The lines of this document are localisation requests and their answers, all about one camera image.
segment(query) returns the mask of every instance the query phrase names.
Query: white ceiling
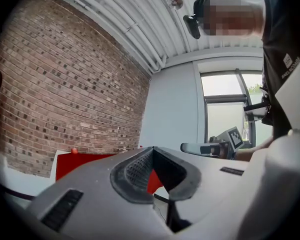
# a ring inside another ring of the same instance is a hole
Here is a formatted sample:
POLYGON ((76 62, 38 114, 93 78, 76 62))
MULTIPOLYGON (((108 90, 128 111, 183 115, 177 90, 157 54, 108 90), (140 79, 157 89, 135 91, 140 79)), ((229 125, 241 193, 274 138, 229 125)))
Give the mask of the white ceiling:
POLYGON ((195 0, 174 10, 167 0, 65 0, 109 32, 148 72, 204 58, 262 57, 259 37, 206 36, 195 40, 183 22, 195 0))

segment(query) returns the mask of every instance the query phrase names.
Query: white wall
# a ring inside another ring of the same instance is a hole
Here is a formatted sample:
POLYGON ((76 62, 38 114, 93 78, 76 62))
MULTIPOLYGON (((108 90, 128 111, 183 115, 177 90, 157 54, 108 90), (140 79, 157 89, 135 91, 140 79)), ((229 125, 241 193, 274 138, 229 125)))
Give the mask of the white wall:
POLYGON ((193 63, 154 74, 139 145, 179 151, 181 143, 203 142, 204 131, 203 91, 199 71, 193 63))
POLYGON ((56 151, 49 178, 26 174, 9 168, 7 158, 0 153, 0 184, 15 192, 36 197, 56 182, 57 157, 67 153, 69 151, 56 151))

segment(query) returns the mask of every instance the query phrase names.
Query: window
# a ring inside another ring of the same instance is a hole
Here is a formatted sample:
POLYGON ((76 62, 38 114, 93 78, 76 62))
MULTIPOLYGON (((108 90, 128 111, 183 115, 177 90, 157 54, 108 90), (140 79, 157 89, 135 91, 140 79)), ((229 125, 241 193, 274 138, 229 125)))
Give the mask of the window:
POLYGON ((272 134, 272 127, 261 121, 248 122, 244 107, 261 102, 260 71, 222 71, 202 74, 205 101, 205 141, 225 130, 237 127, 244 140, 243 148, 261 144, 272 134))
MULTIPOLYGON (((251 103, 260 103, 263 93, 261 74, 242 74, 244 82, 249 92, 251 103)), ((255 145, 258 146, 272 135, 272 126, 263 124, 261 120, 255 122, 255 145)))

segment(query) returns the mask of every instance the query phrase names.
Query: black vent grille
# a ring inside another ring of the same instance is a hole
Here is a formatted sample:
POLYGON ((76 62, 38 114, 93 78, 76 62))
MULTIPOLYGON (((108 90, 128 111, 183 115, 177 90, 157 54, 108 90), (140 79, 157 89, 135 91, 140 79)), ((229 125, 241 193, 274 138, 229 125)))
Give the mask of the black vent grille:
POLYGON ((41 222, 54 231, 59 231, 67 218, 78 204, 84 193, 78 190, 68 190, 64 196, 43 217, 41 222))

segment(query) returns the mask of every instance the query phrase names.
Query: brick wall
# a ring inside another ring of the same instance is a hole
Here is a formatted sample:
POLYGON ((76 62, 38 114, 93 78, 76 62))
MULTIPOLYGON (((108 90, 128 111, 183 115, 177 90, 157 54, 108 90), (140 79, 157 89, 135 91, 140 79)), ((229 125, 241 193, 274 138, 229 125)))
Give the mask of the brick wall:
POLYGON ((138 146, 150 77, 95 22, 62 0, 23 0, 0 40, 0 152, 49 177, 56 150, 138 146))

